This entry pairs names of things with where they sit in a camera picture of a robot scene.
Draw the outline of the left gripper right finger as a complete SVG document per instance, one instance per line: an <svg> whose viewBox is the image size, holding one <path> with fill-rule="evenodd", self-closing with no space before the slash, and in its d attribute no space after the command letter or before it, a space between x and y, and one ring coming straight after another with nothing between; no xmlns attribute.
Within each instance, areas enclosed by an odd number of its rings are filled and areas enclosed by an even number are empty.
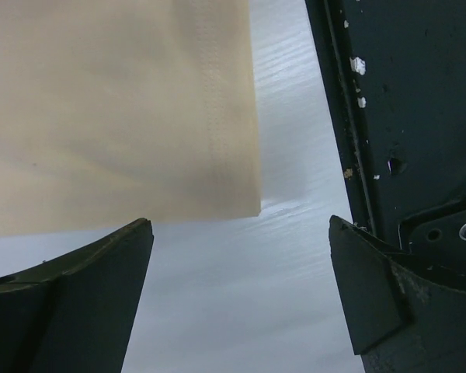
<svg viewBox="0 0 466 373"><path fill-rule="evenodd" d="M466 372L466 274L335 215L329 241L353 352L366 372Z"/></svg>

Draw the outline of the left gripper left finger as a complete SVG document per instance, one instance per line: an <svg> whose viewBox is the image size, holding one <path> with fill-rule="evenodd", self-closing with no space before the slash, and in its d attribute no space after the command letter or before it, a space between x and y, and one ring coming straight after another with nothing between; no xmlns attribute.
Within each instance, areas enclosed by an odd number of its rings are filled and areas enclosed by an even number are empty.
<svg viewBox="0 0 466 373"><path fill-rule="evenodd" d="M0 372L120 372L153 242L140 218L0 277Z"/></svg>

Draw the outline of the yellow t shirt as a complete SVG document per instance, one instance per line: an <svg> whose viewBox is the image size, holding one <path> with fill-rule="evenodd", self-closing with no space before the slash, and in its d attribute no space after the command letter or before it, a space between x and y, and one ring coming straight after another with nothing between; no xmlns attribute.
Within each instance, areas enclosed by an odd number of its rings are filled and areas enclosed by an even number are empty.
<svg viewBox="0 0 466 373"><path fill-rule="evenodd" d="M0 237L261 195L247 1L0 1Z"/></svg>

